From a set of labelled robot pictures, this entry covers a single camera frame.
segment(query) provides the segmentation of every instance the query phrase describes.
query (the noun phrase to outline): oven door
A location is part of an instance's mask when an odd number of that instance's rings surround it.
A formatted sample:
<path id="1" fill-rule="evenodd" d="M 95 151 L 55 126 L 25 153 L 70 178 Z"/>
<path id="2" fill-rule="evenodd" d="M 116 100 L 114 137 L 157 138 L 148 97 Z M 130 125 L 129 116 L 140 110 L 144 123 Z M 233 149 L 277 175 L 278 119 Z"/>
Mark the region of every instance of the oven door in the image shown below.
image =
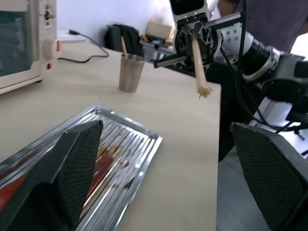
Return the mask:
<path id="1" fill-rule="evenodd" d="M 0 0 L 0 90 L 40 75 L 38 0 Z"/>

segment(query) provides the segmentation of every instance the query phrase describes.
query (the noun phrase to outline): person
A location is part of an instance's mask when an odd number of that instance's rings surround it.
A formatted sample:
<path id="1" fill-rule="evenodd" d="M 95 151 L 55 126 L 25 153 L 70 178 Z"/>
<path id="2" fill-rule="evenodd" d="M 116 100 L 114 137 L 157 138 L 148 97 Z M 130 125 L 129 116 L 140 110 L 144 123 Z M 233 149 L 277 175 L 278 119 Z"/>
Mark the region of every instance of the person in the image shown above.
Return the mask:
<path id="1" fill-rule="evenodd" d="M 242 9 L 242 0 L 218 1 L 218 10 L 222 17 L 240 12 Z M 296 38 L 308 33 L 308 0 L 249 0 L 246 27 L 247 31 L 264 45 L 290 52 Z M 249 123 L 251 117 L 239 105 L 235 92 L 235 77 L 226 65 L 211 64 L 206 71 L 206 78 L 210 82 L 221 84 L 218 158 L 221 161 L 234 146 L 230 132 L 231 123 Z M 260 104 L 264 96 L 254 85 L 250 85 L 249 88 L 256 102 Z M 251 111 L 257 110 L 251 102 L 246 104 Z"/>

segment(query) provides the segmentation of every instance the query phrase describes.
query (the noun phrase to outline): oven knob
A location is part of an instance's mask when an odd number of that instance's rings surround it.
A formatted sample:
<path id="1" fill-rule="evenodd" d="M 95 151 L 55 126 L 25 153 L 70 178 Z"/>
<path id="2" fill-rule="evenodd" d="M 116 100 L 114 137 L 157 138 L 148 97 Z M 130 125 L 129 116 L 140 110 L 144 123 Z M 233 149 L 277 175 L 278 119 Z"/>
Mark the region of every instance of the oven knob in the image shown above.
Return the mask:
<path id="1" fill-rule="evenodd" d="M 45 39 L 42 47 L 44 57 L 49 59 L 57 59 L 60 57 L 60 41 Z"/>

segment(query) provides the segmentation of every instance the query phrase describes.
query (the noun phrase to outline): white wall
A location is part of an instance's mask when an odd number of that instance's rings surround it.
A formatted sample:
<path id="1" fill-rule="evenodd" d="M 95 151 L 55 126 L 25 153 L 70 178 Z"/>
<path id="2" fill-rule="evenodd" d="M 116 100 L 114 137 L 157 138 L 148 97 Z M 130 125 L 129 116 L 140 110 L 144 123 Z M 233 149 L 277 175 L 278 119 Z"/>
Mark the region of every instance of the white wall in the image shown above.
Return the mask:
<path id="1" fill-rule="evenodd" d="M 101 43 L 106 26 L 113 23 L 144 33 L 147 22 L 165 6 L 169 0 L 58 0 L 58 30 L 74 29 Z"/>

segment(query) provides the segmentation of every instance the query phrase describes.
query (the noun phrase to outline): black bag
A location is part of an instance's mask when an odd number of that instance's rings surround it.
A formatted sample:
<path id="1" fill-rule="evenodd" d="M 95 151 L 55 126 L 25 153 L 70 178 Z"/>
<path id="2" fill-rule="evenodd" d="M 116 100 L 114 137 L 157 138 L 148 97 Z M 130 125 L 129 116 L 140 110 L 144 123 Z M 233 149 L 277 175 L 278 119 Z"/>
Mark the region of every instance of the black bag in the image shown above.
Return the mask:
<path id="1" fill-rule="evenodd" d="M 143 47 L 140 44 L 138 30 L 126 25 L 113 24 L 109 26 L 104 36 L 106 48 L 123 52 L 121 43 L 122 36 L 125 41 L 127 52 L 143 57 Z"/>

